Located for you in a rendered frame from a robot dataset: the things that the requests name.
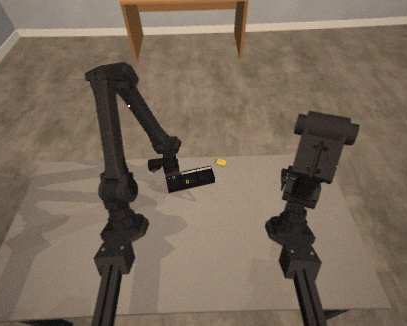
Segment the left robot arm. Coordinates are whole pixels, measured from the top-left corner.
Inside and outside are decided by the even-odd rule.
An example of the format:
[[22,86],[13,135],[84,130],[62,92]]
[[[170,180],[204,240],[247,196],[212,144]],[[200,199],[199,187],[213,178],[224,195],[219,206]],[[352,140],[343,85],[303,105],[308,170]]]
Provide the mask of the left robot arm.
[[103,229],[104,236],[137,233],[144,221],[142,214],[135,216],[129,207],[129,203],[138,195],[138,185],[125,161],[116,93],[149,136],[153,149],[157,154],[163,154],[163,158],[148,160],[149,171],[156,172],[163,166],[164,173],[172,173],[168,165],[176,162],[176,154],[181,146],[177,136],[170,137],[161,128],[135,87],[139,81],[137,74],[131,65],[126,64],[101,65],[85,73],[95,97],[105,162],[105,171],[100,174],[98,187],[99,197],[110,216],[110,223]]

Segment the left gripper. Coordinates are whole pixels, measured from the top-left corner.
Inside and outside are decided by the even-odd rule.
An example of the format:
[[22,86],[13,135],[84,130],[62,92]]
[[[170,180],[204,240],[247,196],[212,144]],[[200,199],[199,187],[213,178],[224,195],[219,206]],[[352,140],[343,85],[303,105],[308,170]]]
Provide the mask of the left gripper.
[[[166,165],[168,165],[168,164],[166,164]],[[171,164],[168,166],[171,166],[172,173],[165,173],[165,177],[170,178],[172,181],[176,181],[177,177],[180,176],[178,159],[176,159],[176,162],[174,164]],[[175,178],[172,178],[172,176],[175,176]]]

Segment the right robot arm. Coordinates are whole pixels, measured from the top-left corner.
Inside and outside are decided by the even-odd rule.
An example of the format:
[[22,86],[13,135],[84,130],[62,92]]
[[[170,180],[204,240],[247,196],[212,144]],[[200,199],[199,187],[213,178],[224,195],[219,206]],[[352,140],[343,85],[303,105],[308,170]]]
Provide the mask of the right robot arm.
[[275,235],[312,239],[304,208],[315,209],[321,192],[319,184],[332,183],[344,144],[354,144],[360,125],[350,123],[351,118],[313,111],[298,115],[294,133],[300,133],[301,139],[291,171],[298,176],[298,184],[296,179],[286,181],[282,196],[287,201],[284,214],[270,220]]

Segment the black rack of labelled bins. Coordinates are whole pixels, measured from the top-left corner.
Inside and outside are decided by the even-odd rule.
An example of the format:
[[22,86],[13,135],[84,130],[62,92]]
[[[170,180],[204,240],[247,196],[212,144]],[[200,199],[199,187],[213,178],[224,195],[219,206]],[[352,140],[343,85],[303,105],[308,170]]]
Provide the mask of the black rack of labelled bins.
[[[182,179],[183,178],[183,179]],[[187,184],[186,181],[189,181]],[[191,183],[191,180],[194,180]],[[181,172],[176,181],[166,178],[169,193],[215,183],[215,176],[211,166]]]

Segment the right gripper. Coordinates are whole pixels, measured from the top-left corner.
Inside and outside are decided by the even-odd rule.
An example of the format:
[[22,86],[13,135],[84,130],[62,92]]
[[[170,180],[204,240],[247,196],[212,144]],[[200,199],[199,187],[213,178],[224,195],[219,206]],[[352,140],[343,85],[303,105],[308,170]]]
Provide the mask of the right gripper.
[[292,169],[292,166],[289,166],[288,171],[287,171],[287,169],[284,169],[284,168],[282,168],[282,170],[281,170],[281,185],[282,185],[281,190],[283,190],[283,188],[285,186],[285,183],[287,180],[287,173],[288,173],[288,178],[297,179],[297,175],[291,174],[291,169]]

